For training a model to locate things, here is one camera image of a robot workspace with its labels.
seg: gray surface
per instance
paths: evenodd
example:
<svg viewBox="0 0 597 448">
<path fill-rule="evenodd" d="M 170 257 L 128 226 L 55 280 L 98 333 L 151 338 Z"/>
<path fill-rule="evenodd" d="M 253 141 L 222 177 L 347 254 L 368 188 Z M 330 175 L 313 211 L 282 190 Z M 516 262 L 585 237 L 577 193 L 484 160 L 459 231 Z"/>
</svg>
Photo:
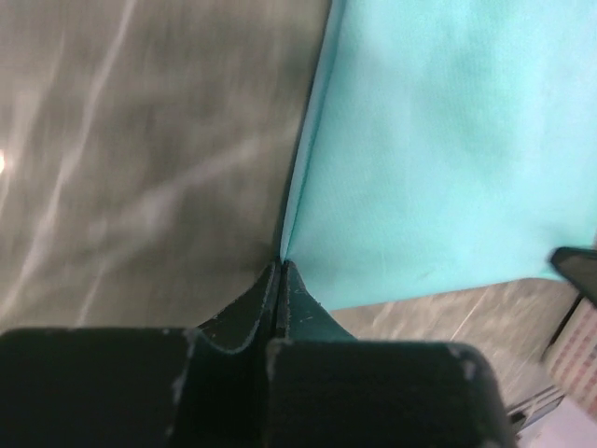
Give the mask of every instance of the gray surface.
<svg viewBox="0 0 597 448">
<path fill-rule="evenodd" d="M 575 296 L 564 283 L 525 279 L 333 315 L 362 339 L 474 345 L 491 362 L 510 405 L 551 385 L 539 358 Z"/>
<path fill-rule="evenodd" d="M 0 1 L 0 328 L 196 325 L 249 287 L 326 8 Z"/>
</svg>

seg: turquoise cloth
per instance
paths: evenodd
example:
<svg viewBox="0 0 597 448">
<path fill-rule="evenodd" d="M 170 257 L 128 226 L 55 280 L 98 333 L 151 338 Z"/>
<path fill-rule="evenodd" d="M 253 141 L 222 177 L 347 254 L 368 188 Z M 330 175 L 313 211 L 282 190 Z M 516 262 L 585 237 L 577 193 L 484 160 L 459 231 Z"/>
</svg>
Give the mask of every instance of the turquoise cloth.
<svg viewBox="0 0 597 448">
<path fill-rule="evenodd" d="M 553 277 L 596 228 L 593 0 L 334 3 L 281 248 L 327 309 Z"/>
</svg>

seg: black plastic object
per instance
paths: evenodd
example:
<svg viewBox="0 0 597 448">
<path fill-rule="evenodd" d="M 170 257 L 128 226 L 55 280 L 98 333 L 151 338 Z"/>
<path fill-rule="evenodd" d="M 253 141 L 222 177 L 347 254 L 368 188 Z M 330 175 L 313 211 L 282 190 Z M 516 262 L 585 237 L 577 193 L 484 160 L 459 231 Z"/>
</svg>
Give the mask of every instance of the black plastic object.
<svg viewBox="0 0 597 448">
<path fill-rule="evenodd" d="M 560 247 L 551 256 L 551 264 L 597 306 L 597 250 Z"/>
<path fill-rule="evenodd" d="M 0 446 L 515 445 L 477 350 L 359 342 L 273 262 L 197 329 L 3 335 Z"/>
</svg>

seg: teal fabric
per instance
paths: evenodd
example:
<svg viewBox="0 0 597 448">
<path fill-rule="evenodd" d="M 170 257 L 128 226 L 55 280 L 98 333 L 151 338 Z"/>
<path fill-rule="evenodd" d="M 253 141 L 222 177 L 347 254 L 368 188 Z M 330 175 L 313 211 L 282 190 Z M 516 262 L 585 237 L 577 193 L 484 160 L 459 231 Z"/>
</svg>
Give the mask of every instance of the teal fabric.
<svg viewBox="0 0 597 448">
<path fill-rule="evenodd" d="M 336 2 L 281 248 L 327 309 L 553 277 L 597 228 L 593 0 Z"/>
</svg>

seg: gray floor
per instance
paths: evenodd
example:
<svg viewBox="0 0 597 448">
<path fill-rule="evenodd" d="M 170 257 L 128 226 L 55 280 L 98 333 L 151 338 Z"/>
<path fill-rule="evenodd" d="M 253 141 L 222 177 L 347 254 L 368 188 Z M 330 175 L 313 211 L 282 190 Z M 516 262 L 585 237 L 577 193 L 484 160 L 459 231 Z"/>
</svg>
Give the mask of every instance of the gray floor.
<svg viewBox="0 0 597 448">
<path fill-rule="evenodd" d="M 362 339 L 470 343 L 490 360 L 513 405 L 551 385 L 539 358 L 575 296 L 566 284 L 525 279 L 333 315 Z"/>
<path fill-rule="evenodd" d="M 231 5 L 0 1 L 0 329 L 196 325 L 270 259 L 327 3 Z M 572 298 L 522 281 L 335 316 L 470 342 L 512 401 Z"/>
</svg>

